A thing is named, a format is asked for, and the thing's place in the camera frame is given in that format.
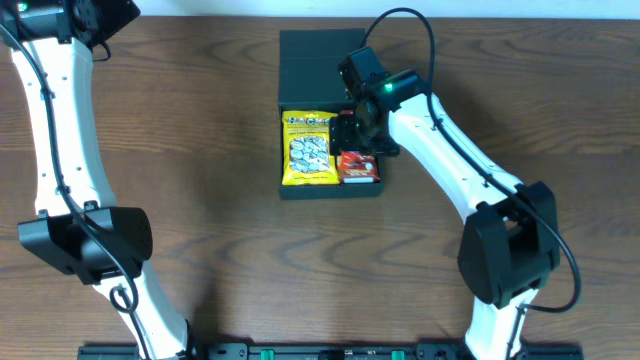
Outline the red Hello Panda box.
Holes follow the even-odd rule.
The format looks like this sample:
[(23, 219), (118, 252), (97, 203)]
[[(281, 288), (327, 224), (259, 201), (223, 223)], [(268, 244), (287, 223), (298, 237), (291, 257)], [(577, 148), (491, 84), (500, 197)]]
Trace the red Hello Panda box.
[(370, 184), (380, 181), (377, 159), (373, 155), (364, 155), (359, 151), (345, 150), (346, 140), (340, 138), (346, 131), (339, 129), (353, 115), (352, 110), (342, 110), (338, 113), (336, 124), (332, 126), (332, 152), (336, 157), (336, 166), (342, 184)]

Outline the yellow Hacks candy bag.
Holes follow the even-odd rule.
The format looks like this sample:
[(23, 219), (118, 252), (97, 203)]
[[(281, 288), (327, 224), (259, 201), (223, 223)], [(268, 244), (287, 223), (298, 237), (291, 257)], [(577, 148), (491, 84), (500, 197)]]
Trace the yellow Hacks candy bag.
[(282, 113), (283, 186), (338, 185), (336, 159), (330, 154), (329, 125), (336, 113)]

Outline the black gift box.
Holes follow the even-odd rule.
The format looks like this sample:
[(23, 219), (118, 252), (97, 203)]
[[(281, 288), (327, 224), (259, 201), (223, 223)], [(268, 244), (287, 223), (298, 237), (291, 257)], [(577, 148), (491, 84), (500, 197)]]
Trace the black gift box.
[[(358, 49), (363, 28), (282, 30), (279, 34), (280, 65), (278, 111), (311, 110), (339, 113), (351, 110), (338, 71), (346, 55)], [(377, 197), (384, 182), (296, 185), (279, 188), (283, 200), (315, 200)]]

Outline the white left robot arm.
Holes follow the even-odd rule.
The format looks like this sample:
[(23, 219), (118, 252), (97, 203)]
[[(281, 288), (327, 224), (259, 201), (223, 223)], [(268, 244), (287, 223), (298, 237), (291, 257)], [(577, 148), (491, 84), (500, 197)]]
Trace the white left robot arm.
[(36, 216), (22, 246), (93, 287), (135, 338), (132, 359), (200, 356), (188, 321), (151, 264), (146, 213), (121, 207), (106, 176), (92, 102), (94, 51), (139, 16), (131, 0), (5, 1), (1, 37), (28, 103), (36, 154)]

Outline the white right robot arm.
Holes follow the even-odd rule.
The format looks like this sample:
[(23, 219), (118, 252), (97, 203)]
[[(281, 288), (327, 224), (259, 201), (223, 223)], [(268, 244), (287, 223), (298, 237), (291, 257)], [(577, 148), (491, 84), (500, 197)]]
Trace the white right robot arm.
[(464, 343), (476, 359), (522, 352), (523, 322), (560, 262), (555, 197), (489, 159), (416, 72), (340, 72), (356, 107), (330, 125), (334, 153), (408, 151), (449, 197), (464, 225), (459, 272), (474, 305)]

